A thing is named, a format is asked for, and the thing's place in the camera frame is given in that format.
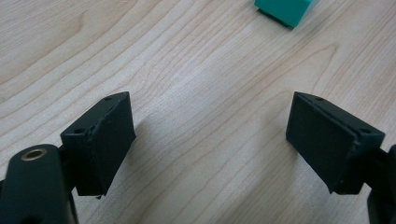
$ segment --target mounting hole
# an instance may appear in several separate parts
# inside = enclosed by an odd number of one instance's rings
[[[368,130],[368,129],[361,129],[361,132],[363,132],[363,133],[371,133],[371,131]]]
[[[75,129],[74,133],[84,133],[85,129]]]
[[[40,224],[40,223],[43,223],[43,219],[40,217],[26,217],[21,222],[21,224]]]
[[[37,149],[32,149],[25,154],[22,155],[22,160],[23,161],[34,161],[37,160],[41,157],[43,157],[45,154],[47,154],[47,150],[44,148],[37,148]]]

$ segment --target wooden table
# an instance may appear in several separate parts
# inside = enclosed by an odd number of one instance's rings
[[[286,141],[295,91],[396,142],[396,2],[327,0],[294,30],[253,0],[0,3],[0,175],[99,99],[131,93],[138,135],[80,223],[368,223]]]

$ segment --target wood grain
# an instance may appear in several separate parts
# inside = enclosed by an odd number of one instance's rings
[[[368,223],[285,140],[294,91],[396,142],[396,3],[328,0],[294,30],[252,0],[0,1],[0,176],[102,97],[137,139],[80,223]]]

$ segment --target black bracket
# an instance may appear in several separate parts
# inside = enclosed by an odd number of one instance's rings
[[[63,145],[17,153],[0,184],[0,223],[78,223],[71,196],[106,195],[136,138],[129,92],[99,101],[61,134]]]
[[[396,222],[396,146],[380,148],[384,133],[323,98],[295,92],[286,137],[330,193],[358,194],[366,183],[370,222]]]

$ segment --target green block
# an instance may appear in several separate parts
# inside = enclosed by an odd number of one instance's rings
[[[254,5],[287,26],[296,27],[318,0],[256,0]]]

